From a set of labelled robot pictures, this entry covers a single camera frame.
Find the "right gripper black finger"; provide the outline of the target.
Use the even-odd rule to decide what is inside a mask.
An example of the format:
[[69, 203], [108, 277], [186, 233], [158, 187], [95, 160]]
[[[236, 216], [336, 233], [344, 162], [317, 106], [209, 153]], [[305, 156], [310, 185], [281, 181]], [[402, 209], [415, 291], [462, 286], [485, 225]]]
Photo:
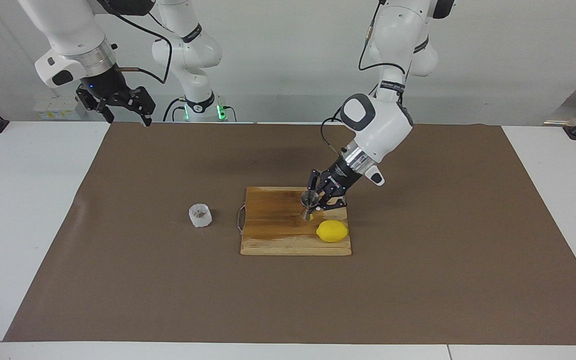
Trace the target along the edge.
[[118, 92], [118, 104], [128, 111], [138, 114], [142, 125], [145, 127], [149, 127], [153, 123], [152, 116], [156, 103], [145, 87], [138, 86], [135, 89], [128, 88], [127, 91]]
[[87, 86], [78, 86], [77, 98], [83, 104], [87, 111], [94, 111], [105, 119], [108, 124], [114, 123], [115, 116], [107, 105], [107, 99], [101, 98], [97, 100], [88, 90]]

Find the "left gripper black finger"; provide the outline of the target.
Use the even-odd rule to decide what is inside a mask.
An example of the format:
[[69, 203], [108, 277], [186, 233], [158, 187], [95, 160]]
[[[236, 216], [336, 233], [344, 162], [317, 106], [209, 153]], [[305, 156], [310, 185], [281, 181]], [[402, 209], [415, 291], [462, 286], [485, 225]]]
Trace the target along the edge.
[[329, 211], [337, 208], [347, 207], [345, 200], [345, 190], [319, 190], [317, 210]]
[[329, 194], [327, 193], [326, 190], [328, 175], [329, 171], [327, 170], [324, 171], [313, 170], [310, 173], [310, 177], [308, 180], [308, 190], [311, 193], [316, 193], [317, 199], [319, 201], [329, 200]]

